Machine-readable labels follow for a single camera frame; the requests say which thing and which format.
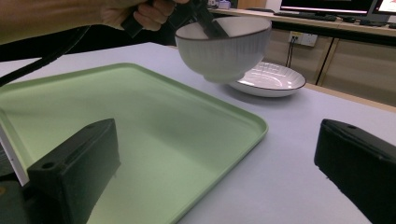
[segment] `white wall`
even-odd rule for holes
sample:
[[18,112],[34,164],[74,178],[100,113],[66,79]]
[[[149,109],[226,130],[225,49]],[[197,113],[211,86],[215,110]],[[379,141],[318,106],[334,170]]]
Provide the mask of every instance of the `white wall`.
[[[267,0],[267,3],[265,5],[266,8],[270,8],[275,12],[279,11],[280,8],[280,3],[282,0]],[[396,23],[396,16],[391,16],[389,18],[389,22],[395,22]]]

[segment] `monitor screen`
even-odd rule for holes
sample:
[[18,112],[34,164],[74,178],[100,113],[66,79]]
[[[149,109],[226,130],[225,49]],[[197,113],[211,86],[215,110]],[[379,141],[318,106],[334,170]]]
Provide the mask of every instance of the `monitor screen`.
[[280,10],[365,16],[372,3],[373,0],[282,0]]
[[396,15],[396,0],[378,0],[373,13]]

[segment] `white table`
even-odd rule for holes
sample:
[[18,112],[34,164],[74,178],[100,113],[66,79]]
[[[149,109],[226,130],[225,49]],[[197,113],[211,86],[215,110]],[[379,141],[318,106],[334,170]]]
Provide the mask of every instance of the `white table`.
[[[0,63],[1,74],[33,60]],[[263,117],[269,132],[179,223],[370,223],[314,164],[323,119],[353,124],[396,145],[396,114],[306,88],[260,98],[206,82],[177,49],[143,44],[65,55],[23,79],[137,63]]]

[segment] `light green tray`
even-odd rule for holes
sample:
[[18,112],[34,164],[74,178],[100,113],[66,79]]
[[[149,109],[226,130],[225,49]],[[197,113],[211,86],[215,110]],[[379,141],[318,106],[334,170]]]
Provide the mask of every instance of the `light green tray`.
[[135,64],[6,85],[0,119],[23,169],[114,118],[121,166],[89,223],[178,221],[264,137],[264,120]]

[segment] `white bowl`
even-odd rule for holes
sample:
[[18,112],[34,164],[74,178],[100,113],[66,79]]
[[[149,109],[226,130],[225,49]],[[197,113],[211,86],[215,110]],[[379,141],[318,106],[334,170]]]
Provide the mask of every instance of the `white bowl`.
[[261,62],[230,86],[252,95],[281,97],[294,94],[305,82],[305,77],[288,67]]
[[216,21],[229,37],[209,39],[196,22],[177,30],[177,47],[191,70],[210,82],[230,83],[263,59],[271,22],[259,17],[225,17]]

